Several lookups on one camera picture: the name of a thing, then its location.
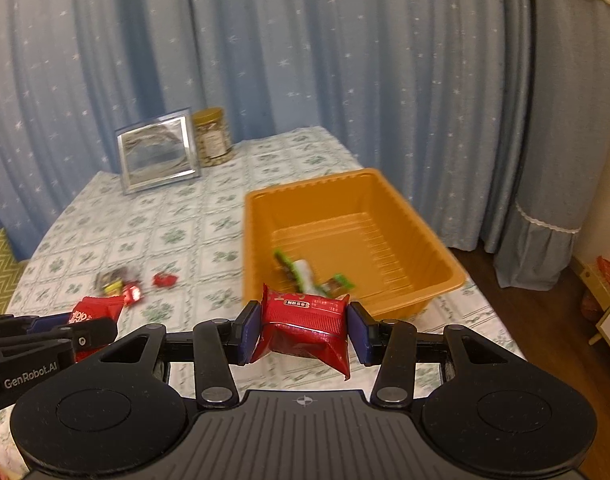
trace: jar lid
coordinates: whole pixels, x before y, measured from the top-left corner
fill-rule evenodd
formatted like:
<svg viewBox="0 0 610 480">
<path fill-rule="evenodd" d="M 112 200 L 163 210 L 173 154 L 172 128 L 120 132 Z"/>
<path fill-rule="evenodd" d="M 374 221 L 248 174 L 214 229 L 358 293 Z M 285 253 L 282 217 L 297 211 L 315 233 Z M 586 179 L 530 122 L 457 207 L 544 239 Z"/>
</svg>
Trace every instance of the jar lid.
<svg viewBox="0 0 610 480">
<path fill-rule="evenodd" d="M 201 126 L 202 124 L 212 123 L 213 121 L 222 119 L 222 117 L 222 108 L 205 108 L 204 110 L 192 114 L 192 121 L 194 121 L 196 126 Z"/>
</svg>

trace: screw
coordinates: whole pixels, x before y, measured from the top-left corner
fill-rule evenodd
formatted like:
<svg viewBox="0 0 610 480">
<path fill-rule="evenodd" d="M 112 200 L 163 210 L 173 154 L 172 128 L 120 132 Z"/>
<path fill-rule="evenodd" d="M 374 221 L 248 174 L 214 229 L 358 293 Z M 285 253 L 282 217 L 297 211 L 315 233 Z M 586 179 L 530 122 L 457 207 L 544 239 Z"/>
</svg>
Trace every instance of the screw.
<svg viewBox="0 0 610 480">
<path fill-rule="evenodd" d="M 205 388 L 200 394 L 200 396 L 207 402 L 213 402 L 214 404 L 226 402 L 231 399 L 233 395 L 234 394 L 229 388 L 225 388 L 223 386 L 212 386 L 211 388 Z"/>
<path fill-rule="evenodd" d="M 383 402 L 403 402 L 407 398 L 407 392 L 397 386 L 386 386 L 379 389 L 376 396 Z"/>
</svg>

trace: green snack package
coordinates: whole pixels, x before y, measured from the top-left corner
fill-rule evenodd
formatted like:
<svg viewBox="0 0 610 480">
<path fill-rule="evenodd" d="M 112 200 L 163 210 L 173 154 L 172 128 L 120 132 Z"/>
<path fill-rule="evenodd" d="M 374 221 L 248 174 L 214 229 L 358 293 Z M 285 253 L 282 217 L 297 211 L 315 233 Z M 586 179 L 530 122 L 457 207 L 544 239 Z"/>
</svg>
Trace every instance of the green snack package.
<svg viewBox="0 0 610 480">
<path fill-rule="evenodd" d="M 318 285 L 320 292 L 328 298 L 338 298 L 348 294 L 355 285 L 343 274 L 335 274 L 326 282 Z"/>
<path fill-rule="evenodd" d="M 306 260 L 292 262 L 280 249 L 274 251 L 274 257 L 290 282 L 296 287 L 297 292 L 320 296 L 320 291 L 314 283 L 314 273 Z"/>
</svg>

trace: blue gripper pad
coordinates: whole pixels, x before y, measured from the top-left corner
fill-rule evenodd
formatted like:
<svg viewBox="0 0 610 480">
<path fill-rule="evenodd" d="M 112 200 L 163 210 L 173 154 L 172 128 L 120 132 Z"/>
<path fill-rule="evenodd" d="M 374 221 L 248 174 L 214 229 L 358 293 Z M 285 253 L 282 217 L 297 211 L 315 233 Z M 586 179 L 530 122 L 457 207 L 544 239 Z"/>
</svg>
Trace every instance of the blue gripper pad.
<svg viewBox="0 0 610 480">
<path fill-rule="evenodd" d="M 370 366 L 373 364 L 374 358 L 373 349 L 370 344 L 370 322 L 360 315 L 359 312 L 361 310 L 367 314 L 360 303 L 357 303 L 356 301 L 352 301 L 347 306 L 347 309 L 345 310 L 347 332 L 349 334 L 349 339 L 352 341 L 352 345 L 354 345 L 354 350 L 356 351 L 360 364 Z M 377 323 L 373 319 L 371 319 L 371 322 L 375 323 L 377 326 Z"/>
<path fill-rule="evenodd" d="M 250 301 L 236 319 L 236 322 L 238 322 L 243 316 L 245 317 L 240 336 L 240 346 L 238 347 L 238 356 L 243 364 L 247 364 L 252 358 L 256 343 L 261 335 L 261 314 L 261 304 L 257 301 Z"/>
<path fill-rule="evenodd" d="M 53 314 L 52 316 L 39 317 L 32 326 L 27 330 L 28 334 L 36 334 L 40 332 L 48 332 L 58 325 L 64 325 L 69 320 L 71 312 L 63 312 L 62 314 Z"/>
</svg>

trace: blue curtain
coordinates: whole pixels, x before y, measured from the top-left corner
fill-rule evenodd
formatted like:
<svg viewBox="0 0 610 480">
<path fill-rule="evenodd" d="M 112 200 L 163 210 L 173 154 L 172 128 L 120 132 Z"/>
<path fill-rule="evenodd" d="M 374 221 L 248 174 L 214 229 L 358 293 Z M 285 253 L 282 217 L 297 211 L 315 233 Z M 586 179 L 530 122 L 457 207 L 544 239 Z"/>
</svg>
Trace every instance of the blue curtain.
<svg viewBox="0 0 610 480">
<path fill-rule="evenodd" d="M 93 174 L 118 171 L 115 130 L 224 106 L 235 140 L 323 125 L 470 250 L 485 216 L 502 225 L 492 180 L 515 165 L 499 146 L 513 160 L 522 140 L 524 102 L 503 115 L 519 41 L 503 3 L 0 0 L 0 221 L 31 255 Z"/>
<path fill-rule="evenodd" d="M 522 171 L 494 259 L 501 286 L 549 290 L 572 257 L 610 148 L 610 2 L 534 0 Z"/>
</svg>

